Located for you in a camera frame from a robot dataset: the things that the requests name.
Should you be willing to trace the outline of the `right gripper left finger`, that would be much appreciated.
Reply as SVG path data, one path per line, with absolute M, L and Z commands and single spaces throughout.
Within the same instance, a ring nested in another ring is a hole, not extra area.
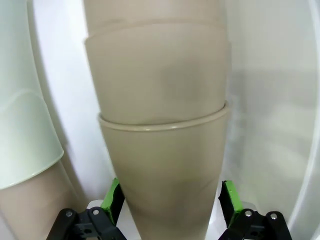
M 125 236 L 117 222 L 125 201 L 119 180 L 114 178 L 101 206 L 82 212 L 62 209 L 47 236 L 48 240 L 123 240 Z

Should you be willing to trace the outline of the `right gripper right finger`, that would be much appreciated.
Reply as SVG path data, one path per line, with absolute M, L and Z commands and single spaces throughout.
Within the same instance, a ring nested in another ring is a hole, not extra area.
M 219 240 L 292 240 L 283 214 L 270 211 L 261 215 L 244 208 L 234 183 L 224 180 L 218 197 L 226 230 Z

